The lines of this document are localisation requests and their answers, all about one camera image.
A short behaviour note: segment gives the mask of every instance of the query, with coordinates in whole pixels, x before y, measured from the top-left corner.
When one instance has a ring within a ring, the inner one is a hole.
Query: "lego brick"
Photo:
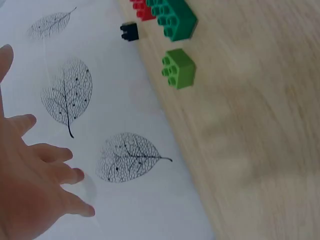
[[[139,39],[138,27],[135,22],[126,22],[121,25],[120,29],[123,31],[121,37],[124,40],[131,42]]]
[[[148,7],[146,0],[130,0],[132,2],[132,7],[136,10],[136,16],[141,19],[141,21],[148,21],[155,19],[156,17],[151,14],[151,7]]]
[[[196,64],[181,48],[167,51],[162,64],[169,86],[182,89],[194,84]]]
[[[184,0],[146,0],[146,4],[172,42],[192,37],[198,19]]]

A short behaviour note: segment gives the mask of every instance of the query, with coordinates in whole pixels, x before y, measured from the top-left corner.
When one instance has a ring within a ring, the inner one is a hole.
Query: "dark green toy block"
[[[162,75],[168,78],[169,86],[182,89],[194,84],[196,64],[181,48],[167,51],[162,64]]]
[[[184,0],[146,0],[146,4],[172,42],[192,37],[198,19]]]

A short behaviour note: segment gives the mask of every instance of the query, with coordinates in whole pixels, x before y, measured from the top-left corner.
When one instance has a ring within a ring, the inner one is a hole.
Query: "leaf print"
[[[5,4],[6,0],[0,0],[0,8]]]
[[[44,89],[41,100],[48,113],[68,127],[87,109],[92,94],[92,77],[86,64],[70,58],[61,68],[52,87]]]
[[[41,40],[48,39],[54,34],[59,34],[69,23],[71,13],[76,10],[75,7],[70,12],[57,12],[36,21],[27,31],[30,39]]]
[[[111,183],[123,183],[136,179],[147,172],[162,157],[156,147],[143,136],[124,132],[105,141],[96,174]]]

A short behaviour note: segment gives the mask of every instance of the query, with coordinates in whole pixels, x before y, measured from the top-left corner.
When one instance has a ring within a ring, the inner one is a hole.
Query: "hand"
[[[0,49],[0,82],[13,55],[9,45]],[[0,237],[8,240],[34,239],[64,214],[95,215],[92,206],[60,186],[85,177],[64,163],[72,152],[45,143],[27,146],[22,140],[35,124],[31,114],[5,118],[0,92]]]

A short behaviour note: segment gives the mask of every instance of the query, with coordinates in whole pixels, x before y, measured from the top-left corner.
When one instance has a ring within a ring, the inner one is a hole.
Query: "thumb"
[[[5,45],[0,48],[0,83],[7,75],[11,64],[14,60],[14,51],[10,45]],[[4,106],[2,104],[2,94],[0,88],[0,121],[4,119]]]

